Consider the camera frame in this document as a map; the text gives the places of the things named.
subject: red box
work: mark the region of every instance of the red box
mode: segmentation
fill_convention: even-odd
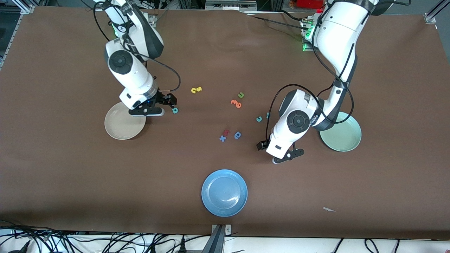
[[[320,9],[323,5],[323,0],[297,0],[297,7],[300,8]]]

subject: brown table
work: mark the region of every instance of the brown table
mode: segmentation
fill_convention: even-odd
[[[99,14],[112,37],[107,20]],[[333,80],[302,51],[299,31],[236,11],[168,11],[157,29],[159,60],[182,76],[179,112],[119,141],[104,116],[122,86],[92,12],[38,7],[23,18],[0,72],[2,219],[61,230],[204,234],[230,223],[239,235],[449,238],[450,67],[421,16],[371,17],[360,36],[358,148],[332,151],[310,130],[297,142],[305,155],[277,166],[255,146],[274,94],[289,83],[318,92]],[[161,88],[176,85],[170,71],[148,69]],[[224,129],[242,137],[222,143]],[[200,197],[222,168],[249,191],[230,218],[210,214]]]

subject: green plate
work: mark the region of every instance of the green plate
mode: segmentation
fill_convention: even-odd
[[[344,120],[347,116],[347,113],[339,112],[336,121]],[[335,124],[332,128],[320,132],[324,143],[339,152],[355,149],[361,142],[361,136],[361,127],[352,116],[345,122]]]

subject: white plate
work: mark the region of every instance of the white plate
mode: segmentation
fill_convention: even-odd
[[[105,117],[106,132],[114,139],[127,140],[138,135],[145,125],[145,117],[135,117],[128,113],[122,102],[115,104]]]

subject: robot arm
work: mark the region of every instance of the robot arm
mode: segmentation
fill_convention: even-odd
[[[279,108],[280,119],[269,143],[260,144],[258,149],[267,148],[275,158],[290,160],[289,148],[310,127],[323,131],[334,125],[357,64],[356,41],[377,3],[378,0],[329,0],[322,14],[305,20],[310,30],[304,33],[304,39],[332,64],[336,79],[327,100],[302,90],[289,92]]]
[[[101,2],[119,37],[105,46],[105,60],[115,78],[125,87],[120,100],[134,116],[161,116],[155,104],[176,105],[172,94],[163,96],[143,62],[157,58],[164,49],[159,33],[131,0]]]

